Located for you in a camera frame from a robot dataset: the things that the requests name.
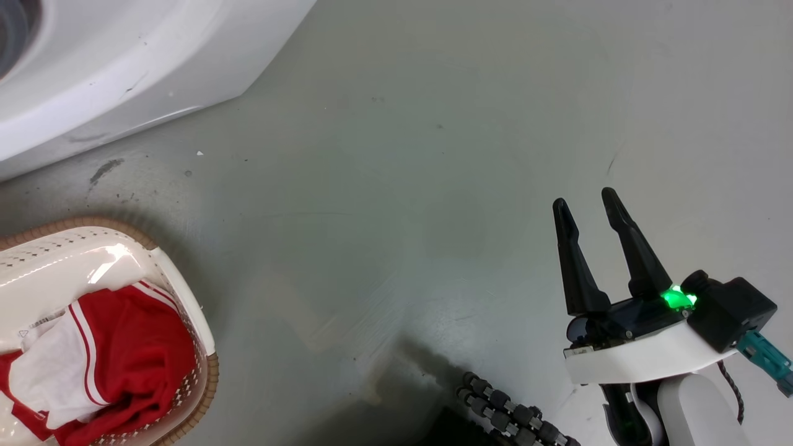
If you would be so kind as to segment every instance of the clothing tag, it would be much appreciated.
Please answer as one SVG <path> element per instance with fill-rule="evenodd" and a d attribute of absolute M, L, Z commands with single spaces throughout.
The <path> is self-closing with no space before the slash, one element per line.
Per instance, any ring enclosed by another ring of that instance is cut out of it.
<path fill-rule="evenodd" d="M 43 334 L 49 331 L 53 325 L 58 323 L 58 318 L 64 314 L 66 314 L 66 308 L 55 311 L 54 313 L 33 322 L 31 325 L 18 330 L 17 338 L 19 338 L 21 342 L 22 352 L 24 353 L 30 350 L 30 347 L 33 345 L 33 343 L 36 342 L 36 340 L 39 339 Z"/>

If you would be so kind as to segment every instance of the gray floor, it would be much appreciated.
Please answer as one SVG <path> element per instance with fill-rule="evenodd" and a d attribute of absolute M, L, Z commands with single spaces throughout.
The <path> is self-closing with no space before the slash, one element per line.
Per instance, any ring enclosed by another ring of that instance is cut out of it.
<path fill-rule="evenodd" d="M 99 213 L 166 249 L 221 363 L 185 444 L 400 444 L 464 369 L 570 406 L 550 205 L 568 199 L 624 298 L 603 186 L 675 280 L 705 268 L 777 297 L 767 331 L 793 352 L 790 18 L 771 1 L 319 0 L 241 98 L 1 185 L 0 233 Z M 754 385 L 750 437 L 782 444 L 791 408 L 732 365 Z M 582 443 L 607 442 L 593 398 Z"/>

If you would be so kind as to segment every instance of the teal connector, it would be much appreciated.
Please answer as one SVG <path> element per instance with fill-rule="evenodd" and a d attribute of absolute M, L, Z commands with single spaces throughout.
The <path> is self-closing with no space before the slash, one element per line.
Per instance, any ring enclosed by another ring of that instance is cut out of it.
<path fill-rule="evenodd" d="M 737 350 L 776 381 L 786 397 L 793 395 L 791 361 L 756 330 L 749 330 L 738 342 Z"/>

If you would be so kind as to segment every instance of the washing machine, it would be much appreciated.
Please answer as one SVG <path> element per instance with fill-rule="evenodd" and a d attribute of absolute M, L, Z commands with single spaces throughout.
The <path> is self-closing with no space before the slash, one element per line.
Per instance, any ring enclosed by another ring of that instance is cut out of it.
<path fill-rule="evenodd" d="M 0 0 L 0 181 L 242 94 L 315 0 Z"/>

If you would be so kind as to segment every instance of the red garment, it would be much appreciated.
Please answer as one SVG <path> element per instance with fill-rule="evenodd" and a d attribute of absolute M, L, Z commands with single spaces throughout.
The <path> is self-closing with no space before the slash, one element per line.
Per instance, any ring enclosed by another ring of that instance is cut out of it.
<path fill-rule="evenodd" d="M 42 440 L 86 446 L 165 415 L 194 367 L 173 298 L 139 282 L 82 296 L 30 350 L 0 356 L 0 390 Z"/>

